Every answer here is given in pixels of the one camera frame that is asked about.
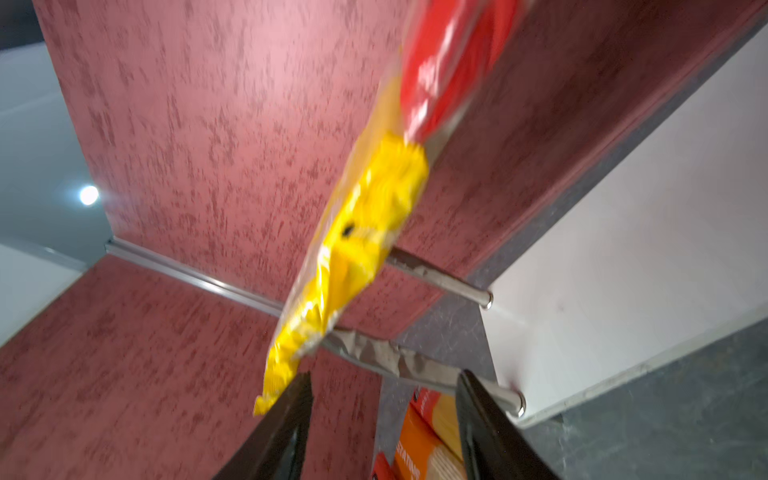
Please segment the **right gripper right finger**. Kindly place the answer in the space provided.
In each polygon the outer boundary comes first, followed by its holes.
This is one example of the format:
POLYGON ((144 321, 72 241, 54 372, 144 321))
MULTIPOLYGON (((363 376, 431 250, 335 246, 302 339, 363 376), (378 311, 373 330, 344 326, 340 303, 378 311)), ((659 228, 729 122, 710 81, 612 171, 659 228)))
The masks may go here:
POLYGON ((469 479, 557 477, 468 370, 458 376, 455 403, 463 463, 469 479))

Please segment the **red spaghetti bag front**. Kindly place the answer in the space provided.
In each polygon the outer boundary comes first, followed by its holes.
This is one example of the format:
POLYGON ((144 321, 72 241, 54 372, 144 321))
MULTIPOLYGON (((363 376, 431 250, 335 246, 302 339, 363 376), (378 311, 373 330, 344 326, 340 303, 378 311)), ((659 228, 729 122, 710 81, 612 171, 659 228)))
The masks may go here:
POLYGON ((383 452, 379 452, 374 459, 370 475, 371 480, 397 480, 392 467, 383 452))

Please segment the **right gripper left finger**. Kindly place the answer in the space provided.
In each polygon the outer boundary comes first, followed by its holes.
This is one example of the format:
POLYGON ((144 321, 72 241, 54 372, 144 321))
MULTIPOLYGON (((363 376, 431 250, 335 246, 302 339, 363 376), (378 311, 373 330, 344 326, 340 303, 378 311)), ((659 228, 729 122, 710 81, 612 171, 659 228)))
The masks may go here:
POLYGON ((299 479, 313 400, 311 375, 300 373, 213 479, 299 479))

